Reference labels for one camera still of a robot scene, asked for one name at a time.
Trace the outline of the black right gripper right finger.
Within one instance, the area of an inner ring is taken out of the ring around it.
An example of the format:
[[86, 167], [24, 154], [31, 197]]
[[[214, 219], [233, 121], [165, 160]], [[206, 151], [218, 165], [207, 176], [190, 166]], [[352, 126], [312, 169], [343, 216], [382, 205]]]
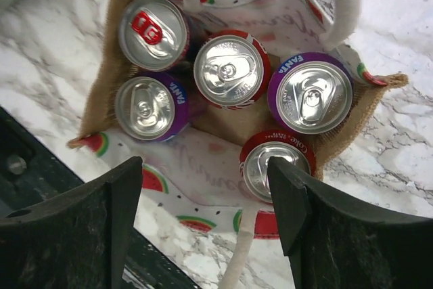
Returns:
[[267, 174], [295, 287], [432, 287], [430, 218], [362, 201], [283, 158]]

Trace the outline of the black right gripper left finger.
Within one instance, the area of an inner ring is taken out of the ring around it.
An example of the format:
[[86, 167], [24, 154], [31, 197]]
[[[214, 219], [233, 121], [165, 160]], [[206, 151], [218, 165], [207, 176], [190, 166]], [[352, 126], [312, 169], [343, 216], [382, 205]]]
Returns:
[[132, 157], [1, 219], [2, 288], [119, 288], [142, 182]]

